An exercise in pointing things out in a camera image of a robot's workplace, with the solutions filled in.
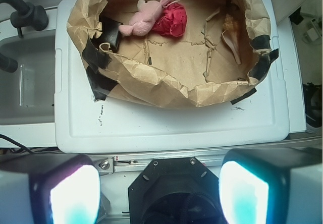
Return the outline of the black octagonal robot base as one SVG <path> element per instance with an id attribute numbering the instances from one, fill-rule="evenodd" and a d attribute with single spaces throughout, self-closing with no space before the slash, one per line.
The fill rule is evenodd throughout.
<path id="1" fill-rule="evenodd" d="M 130 223 L 226 223 L 218 177 L 193 160 L 150 162 L 128 187 Z"/>

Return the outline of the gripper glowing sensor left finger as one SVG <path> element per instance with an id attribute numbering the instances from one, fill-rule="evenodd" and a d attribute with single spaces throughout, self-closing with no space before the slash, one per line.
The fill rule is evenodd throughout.
<path id="1" fill-rule="evenodd" d="M 1 223 L 95 223 L 100 177 L 85 154 L 1 156 Z"/>

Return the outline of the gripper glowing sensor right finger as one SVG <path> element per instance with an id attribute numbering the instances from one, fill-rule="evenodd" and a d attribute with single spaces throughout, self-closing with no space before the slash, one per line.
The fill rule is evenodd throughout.
<path id="1" fill-rule="evenodd" d="M 228 223 L 322 223 L 322 150 L 231 149 L 219 195 Z"/>

